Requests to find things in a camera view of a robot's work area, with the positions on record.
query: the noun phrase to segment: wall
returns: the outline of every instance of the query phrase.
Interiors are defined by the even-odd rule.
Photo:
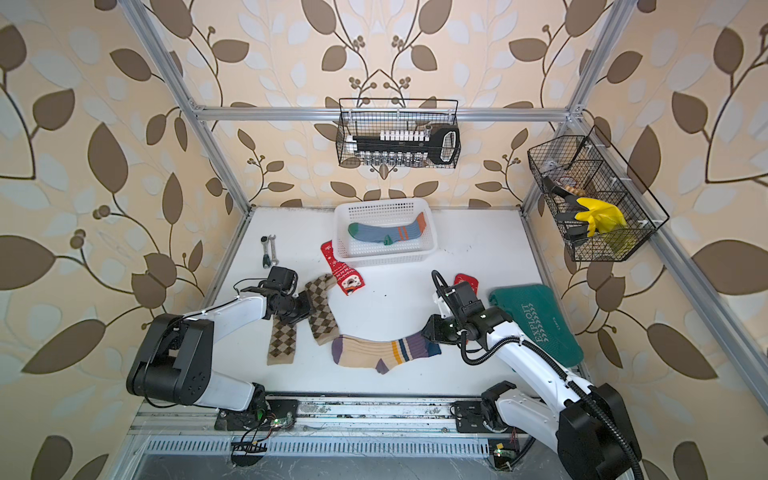
[[[672,231],[764,352],[766,20],[768,4],[747,0],[659,2],[637,12],[588,105],[627,158],[655,152],[636,155],[636,166],[670,211]],[[639,64],[621,60],[630,56],[641,56]]]
[[[562,108],[609,8],[605,0],[568,13],[561,0],[145,4],[199,104],[330,108],[368,96]],[[457,170],[375,171],[339,167],[330,122],[210,126],[254,204],[305,207],[402,195],[436,206],[520,204],[531,184],[523,153],[552,132],[546,123],[465,123]]]
[[[757,1],[639,2],[587,113],[763,348],[766,13]],[[593,381],[627,403],[647,477],[762,478],[768,417],[650,246],[575,264],[548,210],[531,221]]]
[[[241,216],[114,2],[0,2],[0,45],[0,465],[93,479],[146,324],[200,305]]]

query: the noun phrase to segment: wrench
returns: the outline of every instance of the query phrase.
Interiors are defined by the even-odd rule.
[[[261,237],[261,246],[264,247],[264,258],[261,260],[261,266],[264,268],[270,268],[272,266],[270,255],[266,252],[267,241],[267,237]]]
[[[275,239],[277,238],[277,236],[269,235],[267,238],[270,240],[270,247],[272,248],[272,264],[277,265],[280,262],[277,259],[277,253],[275,253]]]

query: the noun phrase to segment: wire basket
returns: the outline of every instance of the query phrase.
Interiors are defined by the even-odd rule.
[[[571,259],[574,262],[622,262],[640,248],[670,216],[618,150],[616,152],[619,157],[627,164],[627,172],[617,174],[611,168],[598,148],[605,147],[604,135],[597,136],[594,132],[593,127],[588,135],[564,135],[533,147],[528,150],[528,164]],[[574,212],[581,210],[548,190],[545,187],[546,177],[559,187],[577,192],[577,196],[615,205],[624,214],[628,228],[608,233],[595,232],[592,237],[574,235],[574,232],[584,229],[585,223],[572,217]],[[644,210],[625,182],[634,182],[641,192],[647,191],[663,212],[662,218]]]
[[[339,99],[339,165],[455,168],[461,151],[458,101],[434,98]]]

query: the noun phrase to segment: rubber glove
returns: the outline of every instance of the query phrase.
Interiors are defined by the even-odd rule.
[[[594,198],[578,198],[576,200],[582,207],[589,211],[576,214],[576,220],[587,222],[587,237],[592,237],[595,230],[598,233],[612,232],[618,228],[627,228],[627,221],[615,205]]]

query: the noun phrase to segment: white plastic basket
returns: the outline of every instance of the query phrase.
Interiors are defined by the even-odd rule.
[[[378,227],[400,227],[413,222],[424,213],[426,228],[419,238],[401,240],[392,245],[362,242],[349,235],[350,223],[358,222]],[[352,268],[391,263],[420,262],[437,251],[437,233],[432,211],[422,198],[374,200],[342,204],[333,215],[333,256]]]

